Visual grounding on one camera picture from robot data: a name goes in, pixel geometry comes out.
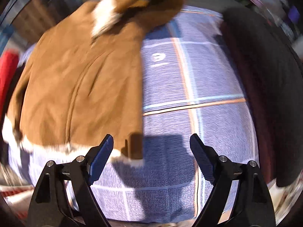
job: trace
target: blue checkered towel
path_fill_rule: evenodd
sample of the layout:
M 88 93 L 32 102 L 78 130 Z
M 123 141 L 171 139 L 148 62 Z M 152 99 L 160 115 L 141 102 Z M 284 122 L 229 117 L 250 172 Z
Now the blue checkered towel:
M 193 133 L 232 161 L 258 162 L 254 124 L 218 29 L 221 21 L 216 12 L 186 6 L 144 40 L 145 165 L 105 166 L 91 188 L 107 218 L 166 223 L 195 217 L 212 185 L 190 151 Z M 34 185 L 51 159 L 67 162 L 38 151 L 28 154 L 10 148 L 11 167 Z M 232 207 L 235 194 L 233 184 L 226 210 Z M 68 195 L 73 198 L 71 184 Z

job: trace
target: white fur trim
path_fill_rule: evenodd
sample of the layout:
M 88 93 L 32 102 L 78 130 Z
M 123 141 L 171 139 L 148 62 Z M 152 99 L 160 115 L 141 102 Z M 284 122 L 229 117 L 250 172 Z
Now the white fur trim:
M 93 10 L 94 28 L 91 36 L 96 38 L 118 22 L 121 14 L 115 13 L 116 0 L 101 0 Z
M 78 144 L 62 144 L 54 147 L 42 147 L 41 145 L 31 143 L 26 135 L 24 136 L 22 142 L 18 144 L 13 135 L 12 123 L 7 116 L 4 117 L 3 129 L 2 129 L 3 140 L 9 144 L 9 146 L 14 148 L 20 148 L 24 151 L 32 153 L 33 150 L 40 153 L 47 153 L 50 158 L 63 155 L 66 161 L 72 161 L 80 155 L 86 155 L 90 147 Z M 131 167 L 140 167 L 144 165 L 143 159 L 130 159 L 124 156 L 119 150 L 113 149 L 107 162 L 118 162 L 121 161 L 124 164 L 130 165 Z

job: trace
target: metal screw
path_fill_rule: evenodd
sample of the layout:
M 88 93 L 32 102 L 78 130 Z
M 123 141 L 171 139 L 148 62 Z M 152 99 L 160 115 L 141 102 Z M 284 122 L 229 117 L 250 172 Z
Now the metal screw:
M 48 162 L 46 163 L 46 165 L 47 165 L 48 167 L 53 166 L 53 164 L 54 164 L 54 162 L 53 162 L 52 160 L 50 160 L 50 161 L 48 161 Z
M 249 162 L 249 164 L 252 166 L 252 167 L 255 167 L 257 165 L 257 162 L 255 162 L 254 160 L 251 160 Z
M 78 156 L 78 157 L 76 158 L 76 161 L 82 162 L 84 159 L 85 159 L 85 157 L 82 156 L 82 155 L 80 155 L 80 156 Z
M 221 156 L 219 156 L 219 160 L 222 161 L 222 162 L 226 162 L 227 157 L 225 155 L 221 155 Z

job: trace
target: black fabric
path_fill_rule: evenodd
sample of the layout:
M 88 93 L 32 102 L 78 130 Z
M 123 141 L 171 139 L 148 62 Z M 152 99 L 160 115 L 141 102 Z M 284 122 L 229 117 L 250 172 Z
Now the black fabric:
M 18 83 L 18 80 L 22 74 L 24 67 L 25 67 L 25 64 L 23 64 L 21 67 L 18 67 L 16 69 L 15 74 L 9 85 L 9 89 L 7 91 L 5 102 L 3 105 L 3 112 L 1 114 L 1 121 L 0 121 L 0 130 L 1 131 L 2 131 L 2 127 L 3 127 L 4 117 L 5 117 L 5 114 L 7 113 L 8 107 L 9 107 L 9 101 L 13 95 L 13 92 L 16 88 L 16 85 Z M 9 145 L 3 141 L 2 132 L 0 134 L 0 162 L 5 166 L 9 164 Z
M 5 227 L 25 227 L 17 216 L 12 212 L 6 201 L 0 194 L 0 220 L 1 226 Z
M 247 8 L 223 19 L 260 81 L 273 128 L 277 186 L 290 185 L 303 168 L 303 66 L 282 30 Z

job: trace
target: orange stripe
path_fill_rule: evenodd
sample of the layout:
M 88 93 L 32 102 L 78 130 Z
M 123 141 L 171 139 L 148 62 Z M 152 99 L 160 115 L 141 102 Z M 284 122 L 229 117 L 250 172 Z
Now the orange stripe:
M 216 17 L 214 14 L 210 14 L 210 13 L 204 13 L 204 12 L 196 12 L 196 11 L 181 11 L 182 13 L 198 13 L 198 14 L 205 14 L 208 15 L 210 17 Z
M 169 27 L 167 27 L 167 29 L 169 30 L 170 35 L 172 36 L 172 32 L 170 31 Z M 184 93 L 185 93 L 186 98 L 189 99 L 187 88 L 186 88 L 186 81 L 184 78 L 184 70 L 183 70 L 182 63 L 181 63 L 182 59 L 181 59 L 179 51 L 178 51 L 177 43 L 173 36 L 171 37 L 171 40 L 172 40 L 173 47 L 175 48 L 175 52 L 176 52 L 177 59 L 178 59 L 179 69 L 180 69 L 182 83 L 183 83 L 183 87 L 184 87 L 183 88 Z M 188 110 L 188 116 L 189 116 L 189 121 L 190 121 L 190 125 L 191 125 L 191 132 L 195 133 L 194 132 L 194 120 L 193 120 L 191 110 Z M 198 164 L 195 159 L 194 159 L 194 170 L 195 170 L 194 216 L 196 217 L 198 215 L 198 198 L 197 198 L 198 195 L 197 194 L 198 194 L 199 178 L 198 178 Z
M 201 104 L 194 104 L 194 105 L 186 105 L 186 106 L 180 106 L 180 107 L 172 107 L 172 108 L 166 108 L 156 111 L 150 111 L 143 114 L 143 116 L 148 116 L 152 114 L 162 114 L 162 113 L 168 113 L 173 111 L 179 111 L 179 110 L 186 110 L 186 109 L 193 109 L 193 108 L 199 108 L 199 107 L 210 107 L 210 106 L 217 106 L 217 105 L 224 105 L 224 104 L 235 104 L 235 103 L 243 103 L 246 102 L 245 98 L 238 98 L 238 99 L 232 99 L 232 100 L 224 100 L 224 101 L 216 101 L 216 102 L 206 102 Z

